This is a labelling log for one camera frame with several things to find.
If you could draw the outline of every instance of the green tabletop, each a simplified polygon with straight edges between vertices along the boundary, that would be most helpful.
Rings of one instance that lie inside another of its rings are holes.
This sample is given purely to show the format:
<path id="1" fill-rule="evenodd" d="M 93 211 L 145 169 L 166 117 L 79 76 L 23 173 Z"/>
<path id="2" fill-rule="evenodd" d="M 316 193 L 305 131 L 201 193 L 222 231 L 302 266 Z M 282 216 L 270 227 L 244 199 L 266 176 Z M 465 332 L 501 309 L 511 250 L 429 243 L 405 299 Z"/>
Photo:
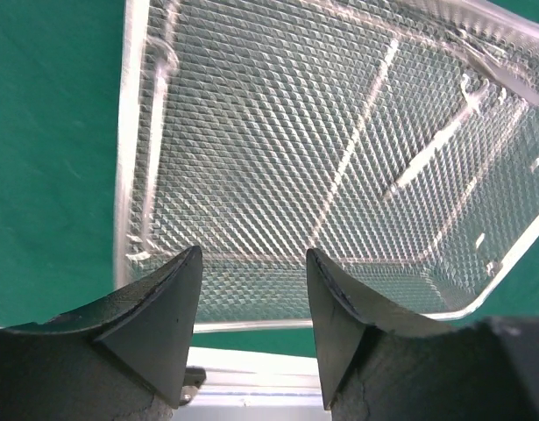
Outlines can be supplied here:
<path id="1" fill-rule="evenodd" d="M 502 1 L 539 22 L 539 0 Z M 0 0 L 0 325 L 110 292 L 124 1 Z M 539 314 L 539 239 L 472 316 Z M 195 335 L 311 355 L 310 330 Z"/>

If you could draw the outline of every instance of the silver mesh tray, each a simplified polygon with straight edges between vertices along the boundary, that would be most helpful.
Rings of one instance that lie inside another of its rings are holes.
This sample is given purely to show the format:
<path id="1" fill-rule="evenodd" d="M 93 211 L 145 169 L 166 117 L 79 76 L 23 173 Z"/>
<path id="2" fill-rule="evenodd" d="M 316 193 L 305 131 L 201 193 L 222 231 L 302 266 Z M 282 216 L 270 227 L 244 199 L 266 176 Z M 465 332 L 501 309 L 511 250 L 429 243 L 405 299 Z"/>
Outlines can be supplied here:
<path id="1" fill-rule="evenodd" d="M 460 318 L 539 235 L 539 25 L 456 0 L 125 14 L 116 283 L 201 245 L 196 330 L 306 324 L 312 246 Z"/>

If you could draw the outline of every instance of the green surface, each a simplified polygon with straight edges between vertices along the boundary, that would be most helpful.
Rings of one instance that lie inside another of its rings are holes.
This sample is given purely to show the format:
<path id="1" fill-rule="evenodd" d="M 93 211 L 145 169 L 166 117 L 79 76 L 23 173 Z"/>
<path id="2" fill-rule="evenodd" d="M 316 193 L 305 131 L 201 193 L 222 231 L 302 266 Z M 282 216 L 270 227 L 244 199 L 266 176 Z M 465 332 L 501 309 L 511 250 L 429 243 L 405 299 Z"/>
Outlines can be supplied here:
<path id="1" fill-rule="evenodd" d="M 499 4 L 539 22 L 539 0 Z M 0 325 L 112 289 L 122 0 L 0 0 Z M 474 317 L 539 314 L 539 240 Z M 311 330 L 196 346 L 313 354 Z"/>

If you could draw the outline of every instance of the green cloth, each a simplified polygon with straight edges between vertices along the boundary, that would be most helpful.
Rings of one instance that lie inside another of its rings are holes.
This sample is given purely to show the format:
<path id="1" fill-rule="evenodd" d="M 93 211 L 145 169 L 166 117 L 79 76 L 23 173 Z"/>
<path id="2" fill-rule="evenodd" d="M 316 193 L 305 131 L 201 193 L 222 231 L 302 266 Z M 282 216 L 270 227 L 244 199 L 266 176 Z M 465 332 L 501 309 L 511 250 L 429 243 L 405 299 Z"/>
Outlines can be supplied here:
<path id="1" fill-rule="evenodd" d="M 539 0 L 499 3 L 539 22 Z M 123 0 L 0 0 L 0 325 L 112 290 L 123 15 Z M 502 313 L 539 314 L 539 240 L 477 315 Z M 194 343 L 314 352 L 311 330 Z"/>

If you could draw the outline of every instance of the metal basket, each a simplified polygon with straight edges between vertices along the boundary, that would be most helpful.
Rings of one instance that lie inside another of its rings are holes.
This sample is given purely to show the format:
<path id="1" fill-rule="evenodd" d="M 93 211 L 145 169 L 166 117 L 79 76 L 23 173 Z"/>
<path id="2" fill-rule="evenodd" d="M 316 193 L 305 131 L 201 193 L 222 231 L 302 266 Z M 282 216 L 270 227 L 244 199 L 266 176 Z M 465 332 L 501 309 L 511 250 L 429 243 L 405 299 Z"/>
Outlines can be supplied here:
<path id="1" fill-rule="evenodd" d="M 307 324 L 313 246 L 461 318 L 539 235 L 539 25 L 470 0 L 125 14 L 116 283 L 201 245 L 196 332 Z"/>

